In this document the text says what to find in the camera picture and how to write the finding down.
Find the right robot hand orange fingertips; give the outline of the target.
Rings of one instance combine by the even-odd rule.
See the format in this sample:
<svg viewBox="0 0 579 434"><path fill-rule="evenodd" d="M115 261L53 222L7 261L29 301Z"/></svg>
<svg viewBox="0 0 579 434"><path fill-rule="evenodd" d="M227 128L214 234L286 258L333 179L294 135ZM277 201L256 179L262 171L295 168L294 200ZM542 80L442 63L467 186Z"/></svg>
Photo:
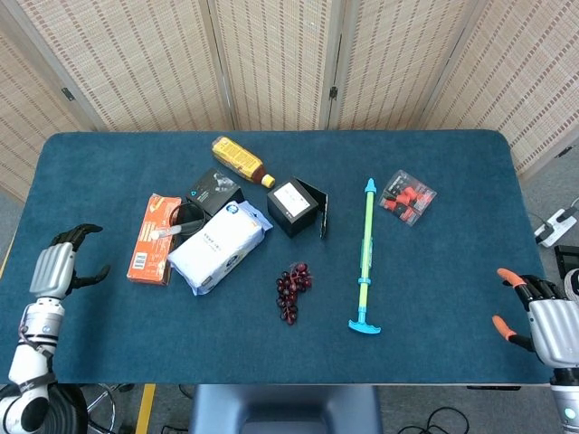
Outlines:
<svg viewBox="0 0 579 434"><path fill-rule="evenodd" d="M508 342L536 354L546 366L574 369L578 366L578 303L555 283L534 275L519 276L499 268L498 276L516 292L527 315L530 336L518 334L498 315L492 323Z"/></svg>

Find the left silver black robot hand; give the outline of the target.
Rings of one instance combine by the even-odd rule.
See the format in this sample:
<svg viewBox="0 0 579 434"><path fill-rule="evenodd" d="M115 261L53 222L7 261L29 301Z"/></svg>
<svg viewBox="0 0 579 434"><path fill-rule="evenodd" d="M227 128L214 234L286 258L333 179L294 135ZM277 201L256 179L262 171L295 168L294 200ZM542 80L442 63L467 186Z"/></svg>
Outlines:
<svg viewBox="0 0 579 434"><path fill-rule="evenodd" d="M102 230L99 225L83 223L56 235L36 261L30 293L37 299L49 297L63 300L74 289L97 285L104 280L109 274L110 265L105 265L93 277L79 277L75 268L76 254L86 236Z"/></svg>

